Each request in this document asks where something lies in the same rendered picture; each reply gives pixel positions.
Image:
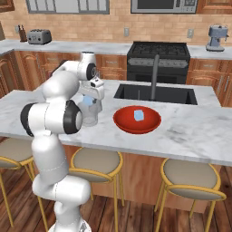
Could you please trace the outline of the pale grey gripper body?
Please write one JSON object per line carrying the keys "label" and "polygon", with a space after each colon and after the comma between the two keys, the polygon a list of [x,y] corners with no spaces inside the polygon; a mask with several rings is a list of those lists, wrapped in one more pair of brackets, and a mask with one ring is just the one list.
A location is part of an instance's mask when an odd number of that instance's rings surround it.
{"label": "pale grey gripper body", "polygon": [[101,101],[104,98],[104,87],[100,86],[99,88],[93,88],[81,86],[79,89],[79,93]]}

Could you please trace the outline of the clear glass cup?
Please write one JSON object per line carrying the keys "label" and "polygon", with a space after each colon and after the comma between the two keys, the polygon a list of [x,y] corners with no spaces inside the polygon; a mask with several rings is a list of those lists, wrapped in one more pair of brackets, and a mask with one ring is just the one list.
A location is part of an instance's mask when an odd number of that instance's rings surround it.
{"label": "clear glass cup", "polygon": [[93,98],[93,105],[86,105],[83,100],[78,103],[82,112],[82,125],[94,126],[98,123],[98,114],[102,111],[102,101]]}

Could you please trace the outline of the red bowl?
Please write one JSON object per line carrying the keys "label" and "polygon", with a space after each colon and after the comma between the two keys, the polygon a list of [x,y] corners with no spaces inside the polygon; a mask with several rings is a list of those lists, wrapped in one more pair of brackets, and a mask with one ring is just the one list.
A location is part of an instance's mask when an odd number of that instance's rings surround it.
{"label": "red bowl", "polygon": [[[134,120],[134,112],[136,110],[143,110],[143,121]],[[113,115],[113,121],[123,131],[131,134],[145,134],[159,127],[161,116],[152,108],[131,105],[118,109]]]}

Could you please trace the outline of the dark grey tap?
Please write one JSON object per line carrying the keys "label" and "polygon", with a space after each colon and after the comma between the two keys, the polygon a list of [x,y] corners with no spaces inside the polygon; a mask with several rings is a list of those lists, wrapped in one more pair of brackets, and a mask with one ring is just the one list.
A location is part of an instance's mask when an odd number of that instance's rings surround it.
{"label": "dark grey tap", "polygon": [[150,89],[150,100],[151,101],[155,101],[159,61],[160,61],[160,56],[158,54],[156,54],[155,58],[154,58],[153,73],[152,73],[152,77],[151,77],[151,89]]}

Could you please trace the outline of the wooden base cupboards run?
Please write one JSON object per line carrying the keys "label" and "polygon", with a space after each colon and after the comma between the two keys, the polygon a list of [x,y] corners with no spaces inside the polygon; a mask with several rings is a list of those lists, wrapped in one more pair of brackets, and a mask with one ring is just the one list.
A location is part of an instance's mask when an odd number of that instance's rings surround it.
{"label": "wooden base cupboards run", "polygon": [[[63,60],[80,61],[81,54],[31,51],[0,54],[0,99],[12,90],[35,90]],[[97,54],[96,63],[102,79],[127,79],[126,55]]]}
{"label": "wooden base cupboards run", "polygon": [[221,106],[232,108],[232,60],[191,58],[186,84],[211,86]]}

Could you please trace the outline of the yellow framed beige stool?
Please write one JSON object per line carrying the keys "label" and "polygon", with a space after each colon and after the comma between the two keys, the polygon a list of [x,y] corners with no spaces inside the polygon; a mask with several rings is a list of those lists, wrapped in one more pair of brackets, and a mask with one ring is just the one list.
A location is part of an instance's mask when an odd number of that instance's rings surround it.
{"label": "yellow framed beige stool", "polygon": [[117,185],[120,185],[121,204],[125,206],[121,169],[123,157],[119,151],[79,148],[72,155],[69,171],[92,183],[113,183],[114,231],[118,232]]}
{"label": "yellow framed beige stool", "polygon": [[168,193],[193,200],[189,212],[190,217],[193,215],[194,207],[198,200],[210,201],[211,204],[205,226],[205,232],[208,232],[216,202],[227,198],[226,194],[219,190],[221,178],[214,166],[209,163],[164,159],[159,173],[161,184],[154,208],[154,211],[159,211],[159,215],[155,232],[160,231],[160,223]]}
{"label": "yellow framed beige stool", "polygon": [[24,167],[30,180],[34,180],[34,157],[31,148],[31,141],[8,138],[0,143],[0,189],[3,193],[5,208],[13,226],[13,218],[9,208],[7,195],[5,193],[5,185],[2,178],[2,169],[17,170]]}

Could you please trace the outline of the black stove with oven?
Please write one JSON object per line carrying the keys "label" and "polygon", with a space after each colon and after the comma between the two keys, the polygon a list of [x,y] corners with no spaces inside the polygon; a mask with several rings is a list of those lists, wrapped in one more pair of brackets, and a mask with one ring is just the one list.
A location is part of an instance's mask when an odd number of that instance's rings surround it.
{"label": "black stove with oven", "polygon": [[156,54],[157,82],[185,84],[190,60],[186,43],[134,42],[127,53],[127,80],[151,82]]}

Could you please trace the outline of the grey toaster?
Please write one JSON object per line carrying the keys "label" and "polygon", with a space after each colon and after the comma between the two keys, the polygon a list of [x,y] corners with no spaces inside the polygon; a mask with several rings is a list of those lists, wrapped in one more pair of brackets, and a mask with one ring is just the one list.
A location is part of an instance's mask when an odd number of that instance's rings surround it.
{"label": "grey toaster", "polygon": [[52,35],[46,29],[33,29],[27,33],[29,44],[48,44],[52,41]]}

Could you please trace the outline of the black sink basin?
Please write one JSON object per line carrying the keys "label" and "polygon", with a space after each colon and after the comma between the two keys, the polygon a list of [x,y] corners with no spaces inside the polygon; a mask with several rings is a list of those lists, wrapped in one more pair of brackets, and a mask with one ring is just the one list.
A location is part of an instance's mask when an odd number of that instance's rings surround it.
{"label": "black sink basin", "polygon": [[[151,87],[134,84],[120,84],[114,97],[116,99],[149,101],[151,97]],[[155,102],[168,102],[189,105],[198,104],[193,89],[159,86],[156,87]]]}

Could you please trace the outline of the brown knife block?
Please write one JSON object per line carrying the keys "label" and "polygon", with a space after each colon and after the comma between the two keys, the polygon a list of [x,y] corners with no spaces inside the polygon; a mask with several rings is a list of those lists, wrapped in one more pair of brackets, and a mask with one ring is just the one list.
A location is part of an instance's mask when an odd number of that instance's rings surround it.
{"label": "brown knife block", "polygon": [[26,33],[25,33],[23,26],[18,25],[18,30],[19,30],[19,35],[20,35],[20,42],[21,43],[27,42]]}

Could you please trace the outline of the grey framed window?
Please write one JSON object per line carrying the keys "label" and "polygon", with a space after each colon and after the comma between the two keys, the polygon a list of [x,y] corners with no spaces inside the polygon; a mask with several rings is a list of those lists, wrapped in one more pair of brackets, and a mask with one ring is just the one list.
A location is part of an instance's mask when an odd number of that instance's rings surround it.
{"label": "grey framed window", "polygon": [[25,0],[30,14],[108,15],[109,0]]}

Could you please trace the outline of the wooden island panel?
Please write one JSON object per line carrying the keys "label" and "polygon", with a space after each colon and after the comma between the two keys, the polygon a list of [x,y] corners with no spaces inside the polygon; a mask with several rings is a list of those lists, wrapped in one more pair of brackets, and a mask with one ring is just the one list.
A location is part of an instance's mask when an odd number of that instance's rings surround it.
{"label": "wooden island panel", "polygon": [[[79,147],[63,145],[70,163],[72,155]],[[132,153],[122,153],[121,169],[124,199],[138,203],[155,205],[160,190],[160,165],[164,158]],[[92,183],[93,195],[113,197],[113,183]],[[193,200],[167,195],[165,207],[190,211]],[[204,213],[208,201],[197,201],[194,212]]]}

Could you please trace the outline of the silver microwave oven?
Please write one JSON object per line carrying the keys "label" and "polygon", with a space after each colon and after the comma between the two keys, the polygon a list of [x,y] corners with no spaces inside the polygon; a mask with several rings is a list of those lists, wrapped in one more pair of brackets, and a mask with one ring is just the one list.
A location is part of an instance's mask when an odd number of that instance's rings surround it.
{"label": "silver microwave oven", "polygon": [[198,0],[130,0],[133,14],[195,14]]}

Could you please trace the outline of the grey blue coffee machine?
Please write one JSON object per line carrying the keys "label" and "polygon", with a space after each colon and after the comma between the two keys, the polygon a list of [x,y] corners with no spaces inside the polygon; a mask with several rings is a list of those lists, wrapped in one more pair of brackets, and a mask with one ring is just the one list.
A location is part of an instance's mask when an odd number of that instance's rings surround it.
{"label": "grey blue coffee machine", "polygon": [[209,42],[206,45],[206,50],[210,52],[223,52],[224,48],[220,45],[220,39],[228,38],[228,28],[223,25],[211,25],[208,30]]}

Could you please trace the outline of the wooden wall cupboard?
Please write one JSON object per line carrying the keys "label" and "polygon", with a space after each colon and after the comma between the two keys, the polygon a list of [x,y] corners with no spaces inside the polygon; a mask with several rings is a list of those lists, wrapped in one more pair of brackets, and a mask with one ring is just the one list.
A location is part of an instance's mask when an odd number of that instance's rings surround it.
{"label": "wooden wall cupboard", "polygon": [[232,15],[232,0],[198,0],[200,15]]}
{"label": "wooden wall cupboard", "polygon": [[14,11],[15,5],[13,0],[0,0],[0,13]]}

